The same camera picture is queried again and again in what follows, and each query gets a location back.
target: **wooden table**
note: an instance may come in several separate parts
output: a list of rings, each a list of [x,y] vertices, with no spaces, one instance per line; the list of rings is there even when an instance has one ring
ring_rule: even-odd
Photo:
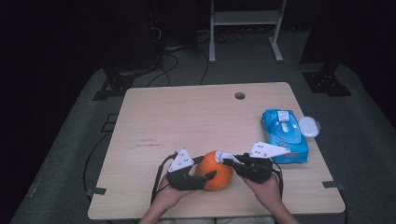
[[[235,98],[240,92],[245,99]],[[89,217],[141,218],[149,208],[158,166],[168,155],[183,147],[192,157],[212,150],[249,152],[256,141],[265,141],[260,121],[270,108],[291,109],[297,118],[303,115],[287,83],[128,90],[97,183],[106,193],[94,194]],[[337,188],[323,187],[322,182],[332,181],[332,176],[315,139],[307,141],[308,163],[281,165],[283,202],[293,214],[344,212]],[[197,190],[163,218],[265,215],[269,212],[235,175],[227,189]]]

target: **metal frame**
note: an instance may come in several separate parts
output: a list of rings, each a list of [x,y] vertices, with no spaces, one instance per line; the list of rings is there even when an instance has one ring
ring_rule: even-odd
[[[269,41],[278,63],[283,62],[282,54],[277,46],[277,38],[280,25],[285,13],[287,0],[282,0],[280,10],[266,11],[221,11],[215,12],[215,0],[210,5],[210,41],[209,41],[209,61],[216,61],[215,48],[215,26],[216,25],[253,25],[253,24],[274,24],[276,26],[274,36],[269,37]]]

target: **human hand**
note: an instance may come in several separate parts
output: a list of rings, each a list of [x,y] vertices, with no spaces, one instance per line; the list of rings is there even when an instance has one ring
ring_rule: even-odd
[[[274,216],[281,224],[298,224],[299,221],[289,212],[280,197],[279,183],[276,174],[264,183],[258,184],[242,177],[244,182],[253,190],[257,200]]]
[[[244,182],[253,190],[257,200],[267,207],[270,204],[282,203],[280,198],[279,183],[276,174],[272,173],[271,177],[264,183],[258,184],[247,178],[242,177]]]
[[[171,207],[175,206],[181,198],[193,193],[195,190],[178,190],[170,186],[166,175],[163,176],[157,194],[146,214],[140,219],[139,224],[155,224],[161,216]]]
[[[175,206],[184,196],[195,192],[195,190],[178,190],[170,184],[166,175],[163,176],[158,187],[157,195],[153,203],[159,204],[163,209],[169,209]]]

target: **blue package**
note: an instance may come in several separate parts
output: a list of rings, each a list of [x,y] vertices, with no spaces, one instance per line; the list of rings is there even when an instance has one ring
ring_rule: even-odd
[[[262,114],[268,143],[285,147],[290,153],[273,157],[276,163],[302,163],[308,159],[308,144],[291,110],[268,109]]]

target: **gray carpet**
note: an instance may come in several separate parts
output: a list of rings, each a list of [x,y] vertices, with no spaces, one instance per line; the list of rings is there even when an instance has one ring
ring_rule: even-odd
[[[203,84],[288,82],[304,114],[321,124],[316,140],[334,180],[346,188],[348,223],[394,223],[394,128],[365,91],[358,76],[342,64],[335,75],[352,96],[329,97],[309,90],[302,72],[318,71],[322,64],[299,64],[308,33],[280,34],[278,45],[285,60],[283,63],[276,62],[268,36],[252,34],[240,42],[217,44],[217,61],[208,66]],[[208,52],[207,44],[200,48]],[[182,50],[173,55],[178,58],[178,65],[168,73],[170,85],[199,85],[206,68],[204,54]],[[164,56],[163,68],[171,68],[175,61],[173,57]],[[161,72],[158,69],[138,77],[134,87],[146,88]],[[95,148],[85,177],[88,189],[96,185],[111,138],[102,128],[109,114],[119,113],[123,99],[92,100],[105,80],[100,69],[86,84],[12,223],[105,223],[88,218],[90,202],[83,184],[86,161]],[[150,87],[166,85],[168,80],[162,76]],[[344,214],[298,218],[302,223],[344,223]],[[131,220],[111,222],[133,223]]]

